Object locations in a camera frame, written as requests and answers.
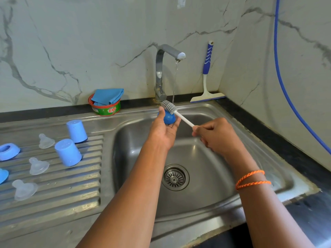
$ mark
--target orange thread bracelet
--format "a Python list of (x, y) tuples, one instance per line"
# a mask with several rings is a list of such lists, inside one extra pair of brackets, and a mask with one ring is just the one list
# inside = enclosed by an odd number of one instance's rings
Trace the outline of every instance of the orange thread bracelet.
[(248, 173), (247, 175), (244, 175), (241, 179), (238, 180), (238, 182), (236, 183), (236, 190), (239, 190), (241, 188), (247, 187), (247, 186), (251, 186), (251, 185), (256, 185), (256, 184), (262, 184), (262, 183), (268, 183), (271, 184), (270, 181), (259, 181), (259, 182), (253, 182), (253, 183), (246, 183), (243, 185), (239, 185), (244, 179), (248, 178), (251, 175), (254, 175), (256, 173), (262, 173), (263, 175), (265, 174), (265, 172), (263, 170), (258, 170), (258, 171), (252, 171), (250, 173)]

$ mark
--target faucet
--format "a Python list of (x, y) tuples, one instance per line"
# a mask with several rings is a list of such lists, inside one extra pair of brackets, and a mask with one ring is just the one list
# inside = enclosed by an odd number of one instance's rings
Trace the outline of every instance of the faucet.
[(171, 47), (168, 44), (162, 44), (158, 46), (158, 52), (156, 54), (155, 61), (155, 70), (156, 70), (156, 82), (155, 82), (155, 101), (157, 103), (161, 103), (162, 101), (167, 99), (167, 95), (164, 93), (162, 88), (162, 66), (163, 66), (163, 55), (167, 52), (169, 55), (173, 56), (176, 61), (180, 61), (186, 58), (184, 52), (180, 52), (175, 48)]

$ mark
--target drain strainer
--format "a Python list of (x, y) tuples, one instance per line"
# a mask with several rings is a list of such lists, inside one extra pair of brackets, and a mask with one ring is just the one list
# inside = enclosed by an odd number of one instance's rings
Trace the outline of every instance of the drain strainer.
[(187, 170), (179, 164), (168, 164), (163, 171), (163, 185), (169, 190), (184, 189), (190, 181)]

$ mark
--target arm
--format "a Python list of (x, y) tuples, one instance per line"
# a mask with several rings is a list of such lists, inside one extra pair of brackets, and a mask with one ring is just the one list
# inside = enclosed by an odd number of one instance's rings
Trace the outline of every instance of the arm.
[(166, 126), (164, 115), (160, 107), (129, 177), (77, 248), (149, 247), (164, 164), (180, 123)]
[[(217, 118), (201, 126), (193, 127), (193, 136), (201, 136), (206, 147), (221, 154), (230, 165), (236, 181), (251, 171), (259, 170), (225, 118)], [(246, 178), (241, 184), (264, 181), (262, 173)], [(314, 247), (307, 236), (279, 201), (268, 184), (239, 189), (250, 237), (255, 248)]]

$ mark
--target white marble tile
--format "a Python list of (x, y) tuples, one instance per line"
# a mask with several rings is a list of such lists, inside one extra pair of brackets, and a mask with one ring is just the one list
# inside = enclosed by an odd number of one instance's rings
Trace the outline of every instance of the white marble tile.
[[(281, 0), (278, 56), (301, 116), (331, 146), (331, 0)], [(331, 170), (331, 156), (296, 118), (273, 52), (275, 0), (247, 0), (219, 90)]]
[(2, 0), (0, 112), (86, 104), (95, 89), (123, 99), (154, 96), (155, 46), (187, 55), (168, 95), (202, 91), (207, 42), (214, 40), (209, 90), (217, 90), (245, 0)]

